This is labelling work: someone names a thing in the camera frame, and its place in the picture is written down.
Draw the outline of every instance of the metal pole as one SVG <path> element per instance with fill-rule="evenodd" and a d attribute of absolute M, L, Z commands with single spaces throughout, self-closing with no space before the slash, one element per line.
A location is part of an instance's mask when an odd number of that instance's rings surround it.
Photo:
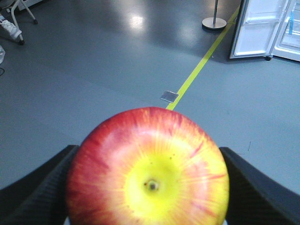
<path fill-rule="evenodd" d="M 216 24 L 217 8 L 218 8 L 218 0 L 216 0 L 216 3 L 215 3 L 215 13 L 214 13 L 214 21 L 213 21 L 214 25 Z"/>

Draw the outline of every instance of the chair leg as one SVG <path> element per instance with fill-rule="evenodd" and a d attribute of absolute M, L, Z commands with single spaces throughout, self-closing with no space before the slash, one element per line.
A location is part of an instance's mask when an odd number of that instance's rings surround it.
<path fill-rule="evenodd" d="M 32 14 L 32 12 L 30 11 L 30 9 L 27 7 L 27 5 L 25 4 L 25 2 L 23 0 L 19 0 L 21 1 L 21 3 L 24 5 L 25 9 L 27 10 L 27 12 L 30 14 L 30 16 L 32 17 L 32 19 L 34 20 L 34 23 L 37 23 L 36 18 L 34 17 L 34 15 Z"/>
<path fill-rule="evenodd" d="M 11 7 L 11 17 L 13 18 L 13 21 L 14 21 L 14 24 L 17 28 L 19 28 L 19 25 L 18 25 L 18 22 L 17 20 L 15 19 L 15 8 L 17 8 L 18 4 L 20 3 L 21 0 L 17 0 L 15 1 L 14 5 Z M 20 45 L 23 45 L 24 44 L 24 39 L 23 39 L 23 36 L 22 34 L 19 35 L 19 38 L 20 38 L 20 41 L 19 41 L 19 44 Z"/>

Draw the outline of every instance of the metal floor plate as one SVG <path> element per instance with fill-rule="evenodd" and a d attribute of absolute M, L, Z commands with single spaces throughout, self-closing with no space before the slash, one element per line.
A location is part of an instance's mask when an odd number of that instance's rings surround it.
<path fill-rule="evenodd" d="M 173 103 L 179 94 L 166 90 L 160 97 L 161 100 Z"/>

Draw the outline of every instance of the apple calyx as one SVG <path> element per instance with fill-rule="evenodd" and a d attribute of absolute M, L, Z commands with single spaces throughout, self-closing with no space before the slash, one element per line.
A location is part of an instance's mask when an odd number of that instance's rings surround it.
<path fill-rule="evenodd" d="M 148 182 L 144 183 L 144 186 L 149 191 L 158 191 L 159 183 L 156 180 L 149 180 Z"/>

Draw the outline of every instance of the gray floor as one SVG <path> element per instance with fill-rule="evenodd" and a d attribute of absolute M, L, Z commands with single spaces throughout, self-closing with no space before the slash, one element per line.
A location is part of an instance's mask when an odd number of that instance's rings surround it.
<path fill-rule="evenodd" d="M 228 20 L 240 1 L 219 1 Z M 17 15 L 25 45 L 0 31 L 0 188 L 121 111 L 167 107 L 221 31 L 206 0 L 45 0 Z M 175 107 L 217 142 L 300 194 L 299 63 L 228 60 L 231 27 Z"/>

